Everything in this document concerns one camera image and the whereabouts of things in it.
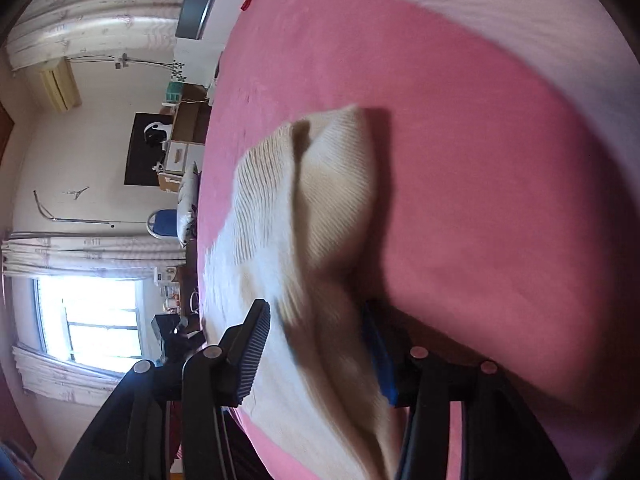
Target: air conditioner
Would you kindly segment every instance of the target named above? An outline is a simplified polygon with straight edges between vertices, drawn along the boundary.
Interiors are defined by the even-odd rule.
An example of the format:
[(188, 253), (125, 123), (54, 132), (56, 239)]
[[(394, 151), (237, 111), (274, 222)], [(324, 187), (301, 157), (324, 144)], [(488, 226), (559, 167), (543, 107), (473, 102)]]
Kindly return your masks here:
[(71, 63), (66, 57), (44, 62), (38, 72), (45, 92), (57, 112), (66, 112), (82, 104)]

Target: beige sweater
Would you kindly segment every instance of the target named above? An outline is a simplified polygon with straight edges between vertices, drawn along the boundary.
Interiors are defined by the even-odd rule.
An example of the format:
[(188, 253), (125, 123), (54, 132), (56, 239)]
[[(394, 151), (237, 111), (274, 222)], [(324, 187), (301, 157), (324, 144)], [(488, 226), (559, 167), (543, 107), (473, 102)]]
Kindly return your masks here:
[(206, 255), (208, 341), (240, 323), (255, 298), (271, 305), (270, 335), (243, 411), (327, 480), (390, 479), (399, 459), (399, 428), (344, 286), (375, 187), (361, 110), (284, 124), (238, 164), (231, 211)]

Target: white patterned curtain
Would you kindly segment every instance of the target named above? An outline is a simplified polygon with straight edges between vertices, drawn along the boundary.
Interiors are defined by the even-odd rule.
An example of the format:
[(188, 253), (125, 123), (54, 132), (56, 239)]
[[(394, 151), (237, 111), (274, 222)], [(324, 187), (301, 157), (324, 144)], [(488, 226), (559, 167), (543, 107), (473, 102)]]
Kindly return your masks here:
[(34, 235), (2, 243), (2, 270), (7, 276), (93, 276), (152, 278), (155, 267), (185, 263), (175, 240), (137, 236)]
[(14, 357), (25, 390), (87, 406), (102, 406), (122, 376), (59, 361), (23, 346), (14, 346)]
[(58, 57), (171, 50), (182, 0), (33, 0), (9, 34), (14, 70)]

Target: pillow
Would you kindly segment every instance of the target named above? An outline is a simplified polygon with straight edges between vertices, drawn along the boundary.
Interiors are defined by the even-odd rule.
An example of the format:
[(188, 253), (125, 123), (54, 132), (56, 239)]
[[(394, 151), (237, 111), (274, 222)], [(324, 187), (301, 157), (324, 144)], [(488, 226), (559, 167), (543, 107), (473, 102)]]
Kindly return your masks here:
[(196, 237), (196, 218), (198, 217), (198, 190), (200, 174), (194, 162), (184, 173), (178, 188), (178, 240), (184, 247)]

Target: pink bed sheet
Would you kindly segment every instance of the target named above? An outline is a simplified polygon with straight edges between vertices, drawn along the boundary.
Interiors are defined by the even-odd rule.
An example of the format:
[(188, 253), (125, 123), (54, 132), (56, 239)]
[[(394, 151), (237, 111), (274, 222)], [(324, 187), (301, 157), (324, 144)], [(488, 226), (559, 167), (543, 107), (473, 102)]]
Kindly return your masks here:
[[(242, 153), (350, 103), (380, 175), (356, 293), (385, 294), (426, 346), (508, 368), (586, 478), (640, 398), (638, 218), (582, 118), (499, 47), (401, 0), (253, 0), (222, 57), (200, 263)], [(243, 422), (275, 478), (314, 477)]]

